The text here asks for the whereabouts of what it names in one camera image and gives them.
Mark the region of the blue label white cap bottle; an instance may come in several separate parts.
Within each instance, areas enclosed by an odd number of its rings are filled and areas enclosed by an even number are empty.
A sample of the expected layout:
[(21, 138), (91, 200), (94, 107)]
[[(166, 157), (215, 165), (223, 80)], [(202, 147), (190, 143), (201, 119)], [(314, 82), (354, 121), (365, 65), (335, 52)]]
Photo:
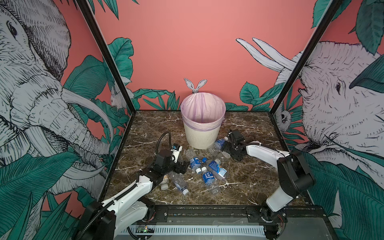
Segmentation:
[(195, 171), (197, 174), (201, 174), (202, 173), (202, 169), (201, 169), (202, 164), (201, 164), (201, 161), (198, 158), (195, 150), (194, 149), (187, 149), (185, 151), (185, 157), (190, 162), (191, 170)]

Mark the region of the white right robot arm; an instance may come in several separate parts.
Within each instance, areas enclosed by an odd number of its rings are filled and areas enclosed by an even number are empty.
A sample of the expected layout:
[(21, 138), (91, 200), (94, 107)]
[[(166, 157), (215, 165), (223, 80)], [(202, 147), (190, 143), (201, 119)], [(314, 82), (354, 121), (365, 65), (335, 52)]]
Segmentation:
[(230, 154), (235, 161), (242, 161), (244, 156), (254, 157), (271, 165), (278, 172), (279, 187), (261, 206), (260, 215), (265, 222), (273, 222), (282, 209), (315, 185), (315, 176), (300, 151), (280, 151), (259, 141), (247, 143), (238, 130), (230, 130), (227, 138), (221, 150)]

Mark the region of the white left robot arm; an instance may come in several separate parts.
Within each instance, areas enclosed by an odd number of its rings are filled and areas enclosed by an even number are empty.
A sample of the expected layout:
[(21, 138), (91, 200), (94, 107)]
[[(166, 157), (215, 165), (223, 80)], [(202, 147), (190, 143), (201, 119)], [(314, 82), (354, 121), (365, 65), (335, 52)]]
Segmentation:
[(113, 240), (133, 223), (151, 221), (155, 204), (145, 195), (160, 185), (170, 172), (184, 174), (188, 163), (178, 160), (182, 149), (161, 150), (136, 179), (113, 197), (103, 202), (94, 201), (86, 207), (73, 233), (73, 240)]

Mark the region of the blue label bottle by bin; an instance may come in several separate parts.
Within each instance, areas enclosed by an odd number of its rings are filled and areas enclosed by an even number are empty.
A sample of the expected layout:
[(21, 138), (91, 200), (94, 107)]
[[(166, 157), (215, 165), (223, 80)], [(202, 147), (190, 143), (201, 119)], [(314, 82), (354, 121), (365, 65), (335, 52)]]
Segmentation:
[(216, 140), (214, 143), (213, 143), (213, 145), (212, 145), (212, 149), (214, 150), (214, 151), (221, 151), (221, 149), (222, 149), (222, 147), (224, 146), (224, 144), (225, 144), (225, 142), (227, 142), (229, 140), (229, 138), (228, 137), (224, 137), (224, 138), (222, 138), (222, 139), (218, 139), (218, 140)]

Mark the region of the white ribbed trash bin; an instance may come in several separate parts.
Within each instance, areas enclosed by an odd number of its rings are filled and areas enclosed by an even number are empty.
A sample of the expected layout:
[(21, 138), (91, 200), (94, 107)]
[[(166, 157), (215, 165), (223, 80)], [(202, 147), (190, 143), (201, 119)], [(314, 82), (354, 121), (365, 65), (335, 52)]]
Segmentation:
[(199, 150), (209, 148), (217, 140), (221, 126), (215, 127), (211, 130), (200, 130), (190, 127), (184, 122), (187, 142), (191, 147)]

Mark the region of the purple plastic bin liner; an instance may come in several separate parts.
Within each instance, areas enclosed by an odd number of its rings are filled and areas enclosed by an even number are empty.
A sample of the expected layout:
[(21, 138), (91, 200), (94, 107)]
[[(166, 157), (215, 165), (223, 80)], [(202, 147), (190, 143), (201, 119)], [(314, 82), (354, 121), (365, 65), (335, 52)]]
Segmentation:
[(224, 101), (214, 94), (199, 91), (207, 83), (207, 80), (201, 80), (197, 86), (187, 78), (184, 81), (187, 87), (192, 90), (192, 94), (187, 96), (180, 105), (184, 124), (201, 132), (218, 128), (226, 113)]

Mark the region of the clear crushed bottle blue cap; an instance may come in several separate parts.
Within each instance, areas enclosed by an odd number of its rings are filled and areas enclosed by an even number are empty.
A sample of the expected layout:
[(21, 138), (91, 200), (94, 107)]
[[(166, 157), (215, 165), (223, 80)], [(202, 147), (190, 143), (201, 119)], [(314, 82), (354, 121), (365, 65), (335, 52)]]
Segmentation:
[(187, 182), (183, 179), (183, 176), (180, 174), (177, 174), (175, 172), (170, 172), (169, 174), (170, 179), (176, 186), (176, 188), (183, 194), (187, 195), (189, 193), (188, 190), (188, 184)]

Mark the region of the beige label pill bottle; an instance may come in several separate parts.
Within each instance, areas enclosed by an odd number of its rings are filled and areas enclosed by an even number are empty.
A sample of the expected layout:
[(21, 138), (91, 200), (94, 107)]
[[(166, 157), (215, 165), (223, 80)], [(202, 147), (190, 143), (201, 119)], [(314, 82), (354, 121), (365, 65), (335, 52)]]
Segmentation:
[(169, 177), (165, 175), (162, 182), (159, 184), (161, 191), (165, 191), (169, 189)]

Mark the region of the front blue label bottle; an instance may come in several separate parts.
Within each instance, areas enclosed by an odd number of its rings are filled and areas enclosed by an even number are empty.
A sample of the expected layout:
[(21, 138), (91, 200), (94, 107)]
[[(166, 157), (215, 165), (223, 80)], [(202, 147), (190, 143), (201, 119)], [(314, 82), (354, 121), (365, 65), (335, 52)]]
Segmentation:
[(201, 170), (202, 170), (202, 178), (206, 185), (207, 190), (213, 195), (218, 195), (221, 192), (221, 190), (214, 174), (211, 171), (209, 171), (206, 167), (202, 167)]

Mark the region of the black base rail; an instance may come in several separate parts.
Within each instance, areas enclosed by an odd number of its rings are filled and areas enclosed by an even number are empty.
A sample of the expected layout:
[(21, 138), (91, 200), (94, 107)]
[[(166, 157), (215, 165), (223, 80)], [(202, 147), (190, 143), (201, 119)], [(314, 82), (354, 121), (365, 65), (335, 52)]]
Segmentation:
[(173, 219), (186, 223), (203, 221), (244, 220), (246, 224), (276, 225), (287, 228), (304, 226), (329, 228), (330, 221), (319, 206), (287, 206), (268, 216), (258, 205), (155, 205), (154, 217), (147, 223), (171, 223)]

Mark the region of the black frame post left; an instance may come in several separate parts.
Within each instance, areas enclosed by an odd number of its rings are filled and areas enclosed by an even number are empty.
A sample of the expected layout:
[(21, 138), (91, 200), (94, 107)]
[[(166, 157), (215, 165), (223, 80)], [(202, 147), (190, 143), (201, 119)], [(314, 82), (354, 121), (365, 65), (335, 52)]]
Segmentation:
[(127, 93), (126, 86), (123, 84), (120, 72), (119, 72), (117, 65), (116, 65), (116, 63), (112, 57), (112, 54), (111, 54), (109, 47), (105, 41), (105, 38), (102, 35), (102, 32), (99, 28), (99, 25), (98, 25), (98, 23), (94, 17), (94, 14), (92, 12), (92, 9), (91, 9), (89, 2), (85, 1), (85, 0), (77, 0), (76, 3), (79, 6), (79, 9), (80, 9), (85, 21), (87, 22), (87, 25), (88, 25), (97, 45), (98, 45), (98, 47), (102, 53), (104, 60), (107, 63), (109, 70), (111, 71), (111, 74), (112, 74), (115, 82), (117, 83), (117, 85), (121, 91), (121, 94), (123, 95), (124, 101), (127, 104), (129, 111), (134, 116), (137, 111), (136, 111), (136, 109), (135, 109), (135, 107), (131, 101), (131, 98), (129, 97), (129, 95)]

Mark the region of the black frame post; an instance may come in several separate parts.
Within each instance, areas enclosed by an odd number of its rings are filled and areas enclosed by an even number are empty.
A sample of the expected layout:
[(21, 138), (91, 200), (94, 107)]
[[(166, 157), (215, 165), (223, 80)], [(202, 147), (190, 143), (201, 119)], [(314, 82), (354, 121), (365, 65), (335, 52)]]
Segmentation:
[(98, 25), (98, 23), (94, 17), (94, 14), (92, 12), (92, 9), (91, 9), (89, 2), (85, 1), (85, 0), (77, 0), (76, 3), (79, 6), (79, 9), (80, 9), (85, 21), (87, 22), (87, 25), (88, 25), (97, 45), (98, 45), (98, 47), (102, 53), (104, 60), (107, 63), (109, 70), (111, 71), (111, 74), (112, 74), (115, 82), (117, 83), (117, 85), (121, 91), (121, 94), (123, 95), (124, 101), (127, 104), (129, 111), (134, 116), (137, 111), (136, 111), (136, 109), (135, 109), (135, 107), (131, 101), (131, 98), (129, 97), (129, 95), (127, 93), (126, 86), (123, 84), (120, 72), (119, 72), (117, 65), (116, 65), (116, 63), (112, 57), (112, 54), (111, 54), (109, 47), (105, 41), (105, 38), (102, 35), (102, 32), (99, 28), (99, 25)]
[(296, 79), (299, 76), (299, 73), (305, 66), (307, 60), (311, 56), (312, 52), (314, 51), (316, 45), (324, 35), (326, 29), (328, 28), (329, 24), (331, 23), (333, 17), (335, 16), (337, 10), (342, 5), (342, 0), (333, 0), (330, 1), (327, 5), (327, 8), (325, 9), (325, 12), (323, 13), (320, 22), (318, 26), (316, 27), (315, 31), (313, 32), (313, 35), (311, 36), (311, 39), (309, 40), (308, 44), (306, 45), (306, 48), (303, 50), (303, 53), (301, 57), (299, 58), (299, 61), (295, 65), (294, 69), (292, 70), (287, 82), (285, 83), (281, 93), (279, 94), (276, 102), (274, 103), (273, 107), (271, 108), (269, 114), (274, 115), (284, 100), (285, 96), (291, 89), (292, 85), (295, 83)]

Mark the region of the black frame post right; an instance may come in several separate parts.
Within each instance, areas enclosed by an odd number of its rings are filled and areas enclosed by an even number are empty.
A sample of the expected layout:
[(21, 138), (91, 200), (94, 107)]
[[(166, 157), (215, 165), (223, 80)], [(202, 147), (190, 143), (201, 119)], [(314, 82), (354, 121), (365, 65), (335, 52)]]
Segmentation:
[(311, 39), (309, 40), (308, 44), (306, 45), (306, 48), (303, 50), (303, 53), (301, 57), (299, 58), (299, 61), (295, 65), (294, 69), (292, 70), (287, 82), (285, 83), (281, 93), (279, 94), (276, 102), (274, 103), (273, 107), (271, 108), (269, 114), (274, 115), (284, 100), (285, 96), (291, 89), (292, 85), (295, 83), (296, 79), (299, 76), (299, 73), (305, 66), (307, 60), (311, 56), (312, 52), (314, 51), (316, 45), (324, 35), (326, 29), (328, 28), (329, 24), (331, 23), (333, 17), (335, 16), (337, 10), (342, 5), (342, 0), (333, 0), (330, 1), (327, 5), (327, 8), (325, 9), (325, 12), (323, 13), (320, 22), (318, 26), (316, 27), (315, 31), (313, 32), (313, 35), (311, 36)]

